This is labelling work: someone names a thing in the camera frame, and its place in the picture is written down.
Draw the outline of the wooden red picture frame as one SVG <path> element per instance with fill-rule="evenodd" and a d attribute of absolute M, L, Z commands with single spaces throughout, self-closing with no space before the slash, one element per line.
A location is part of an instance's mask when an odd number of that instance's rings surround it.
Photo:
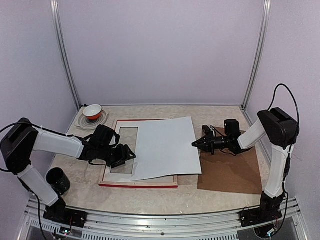
<path fill-rule="evenodd" d="M 120 128 L 137 128 L 133 123 L 147 121 L 162 121 L 168 118 L 136 118 L 136 119 L 116 119 L 112 128 L 119 134 Z M 169 175 L 140 181 L 131 181 L 128 173 L 111 173 L 108 166 L 101 168 L 98 185 L 100 187 L 124 188 L 124 189 L 175 189 L 178 188 L 178 176 Z"/>

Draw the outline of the cat and books photo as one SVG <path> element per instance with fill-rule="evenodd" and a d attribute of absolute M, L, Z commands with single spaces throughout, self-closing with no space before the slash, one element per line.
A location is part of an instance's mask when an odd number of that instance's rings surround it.
<path fill-rule="evenodd" d="M 190 116 L 141 121 L 137 128 L 132 181 L 202 173 Z"/>

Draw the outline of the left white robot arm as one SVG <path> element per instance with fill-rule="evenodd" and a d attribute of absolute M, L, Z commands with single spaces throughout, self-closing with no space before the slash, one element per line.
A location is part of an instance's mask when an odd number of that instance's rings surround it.
<path fill-rule="evenodd" d="M 23 117 L 0 131 L 5 134 L 0 141 L 0 152 L 6 166 L 4 171 L 15 175 L 28 191 L 51 207 L 50 214 L 61 223 L 70 218 L 70 211 L 58 203 L 60 194 L 38 171 L 39 164 L 33 163 L 33 157 L 61 155 L 90 165 L 100 160 L 110 168 L 136 158 L 127 144 L 120 143 L 121 136 L 105 125 L 98 125 L 92 134 L 81 137 L 35 125 Z"/>

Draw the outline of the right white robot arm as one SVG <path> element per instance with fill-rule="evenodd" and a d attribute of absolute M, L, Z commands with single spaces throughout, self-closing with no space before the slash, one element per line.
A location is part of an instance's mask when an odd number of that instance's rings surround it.
<path fill-rule="evenodd" d="M 272 147 L 270 172 L 264 194 L 275 199 L 283 195 L 285 179 L 289 171 L 289 159 L 300 132 L 299 123 L 279 107 L 261 110 L 258 119 L 244 133 L 236 119 L 224 121 L 224 135 L 212 126 L 203 126 L 205 135 L 191 145 L 206 153 L 227 149 L 234 156 L 253 148 L 267 136 Z"/>

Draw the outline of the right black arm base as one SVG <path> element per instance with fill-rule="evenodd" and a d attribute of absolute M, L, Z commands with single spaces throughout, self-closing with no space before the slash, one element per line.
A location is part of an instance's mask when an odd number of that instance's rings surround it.
<path fill-rule="evenodd" d="M 242 210 L 239 212 L 242 227 L 258 225 L 282 218 L 280 210 L 285 194 L 278 197 L 269 197 L 264 191 L 261 194 L 260 205 L 257 208 Z"/>

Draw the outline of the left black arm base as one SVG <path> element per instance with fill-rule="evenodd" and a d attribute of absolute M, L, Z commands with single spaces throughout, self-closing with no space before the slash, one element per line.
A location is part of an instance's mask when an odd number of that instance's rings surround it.
<path fill-rule="evenodd" d="M 67 208 L 62 198 L 52 206 L 46 206 L 43 214 L 46 220 L 78 228 L 84 228 L 87 216 L 85 211 Z"/>

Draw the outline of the white photo mat board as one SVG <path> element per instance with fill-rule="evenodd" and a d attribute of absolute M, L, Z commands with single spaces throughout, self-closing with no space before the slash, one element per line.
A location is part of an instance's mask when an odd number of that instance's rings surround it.
<path fill-rule="evenodd" d="M 117 119 L 113 124 L 113 129 L 116 133 L 120 134 L 121 127 L 132 127 L 134 122 L 140 121 L 139 119 Z M 100 174 L 98 185 L 100 187 L 114 187 L 114 188 L 140 188 L 143 183 L 131 181 L 130 173 L 111 173 L 112 169 L 105 166 Z"/>

